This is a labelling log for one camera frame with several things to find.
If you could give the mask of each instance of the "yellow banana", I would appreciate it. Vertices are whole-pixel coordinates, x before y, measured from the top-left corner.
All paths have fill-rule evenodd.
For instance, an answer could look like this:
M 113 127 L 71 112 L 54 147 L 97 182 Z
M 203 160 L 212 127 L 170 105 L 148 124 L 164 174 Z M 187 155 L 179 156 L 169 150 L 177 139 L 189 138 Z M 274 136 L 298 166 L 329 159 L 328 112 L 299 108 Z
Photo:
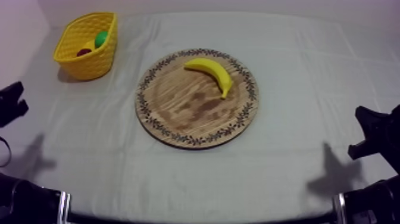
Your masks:
M 225 99 L 228 95 L 229 89 L 232 87 L 232 79 L 228 72 L 221 66 L 220 63 L 207 59 L 207 58 L 196 58 L 185 63 L 186 69 L 192 69 L 197 71 L 206 72 L 217 79 L 218 86 L 222 90 L 222 99 Z

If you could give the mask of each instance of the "yellow basket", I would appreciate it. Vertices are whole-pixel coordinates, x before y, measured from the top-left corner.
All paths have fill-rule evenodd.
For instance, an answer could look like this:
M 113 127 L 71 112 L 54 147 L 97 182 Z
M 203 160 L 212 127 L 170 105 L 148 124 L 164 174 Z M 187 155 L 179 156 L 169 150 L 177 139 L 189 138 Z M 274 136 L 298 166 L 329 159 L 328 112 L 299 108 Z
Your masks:
M 105 42 L 92 52 L 77 57 L 83 45 L 107 31 Z M 105 75 L 111 68 L 117 44 L 117 15 L 115 13 L 90 13 L 72 21 L 54 51 L 53 58 L 71 76 L 91 80 Z

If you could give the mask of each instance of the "white wall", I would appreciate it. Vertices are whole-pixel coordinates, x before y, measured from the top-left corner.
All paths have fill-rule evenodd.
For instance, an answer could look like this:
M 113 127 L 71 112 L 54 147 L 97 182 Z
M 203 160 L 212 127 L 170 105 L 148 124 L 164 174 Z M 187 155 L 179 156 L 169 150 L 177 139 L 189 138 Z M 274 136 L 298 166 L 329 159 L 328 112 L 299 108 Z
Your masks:
M 37 0 L 51 26 L 91 11 L 121 15 L 176 11 L 250 11 L 322 18 L 400 32 L 399 0 Z
M 39 4 L 32 0 L 0 1 L 0 89 L 15 82 L 49 32 Z

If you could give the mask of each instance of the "round wooden board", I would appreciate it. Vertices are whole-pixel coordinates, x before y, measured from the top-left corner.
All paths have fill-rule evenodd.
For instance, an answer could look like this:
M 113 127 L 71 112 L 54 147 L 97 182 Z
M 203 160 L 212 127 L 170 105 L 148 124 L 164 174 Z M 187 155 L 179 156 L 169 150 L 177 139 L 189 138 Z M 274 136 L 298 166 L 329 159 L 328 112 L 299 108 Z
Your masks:
M 219 62 L 233 80 L 226 99 L 214 78 L 184 69 L 194 58 Z M 155 138 L 185 149 L 223 144 L 242 133 L 258 109 L 253 75 L 237 59 L 212 49 L 186 49 L 157 61 L 141 78 L 136 114 Z

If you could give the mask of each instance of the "white cloth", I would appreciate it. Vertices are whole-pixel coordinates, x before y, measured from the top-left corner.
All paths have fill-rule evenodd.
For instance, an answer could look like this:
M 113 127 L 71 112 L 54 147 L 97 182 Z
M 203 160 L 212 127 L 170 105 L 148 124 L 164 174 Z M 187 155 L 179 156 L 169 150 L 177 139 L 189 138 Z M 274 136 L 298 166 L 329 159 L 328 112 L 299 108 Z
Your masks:
M 347 146 L 363 139 L 357 106 L 400 104 L 396 35 L 251 13 L 139 15 L 118 28 L 112 70 L 90 82 L 53 62 L 62 30 L 43 40 L 22 78 L 30 110 L 0 130 L 14 152 L 1 172 L 71 193 L 74 211 L 194 223 L 320 213 L 334 194 L 395 174 L 379 155 L 351 161 Z M 135 115 L 141 75 L 186 48 L 232 55 L 260 89 L 249 128 L 208 151 L 168 147 Z

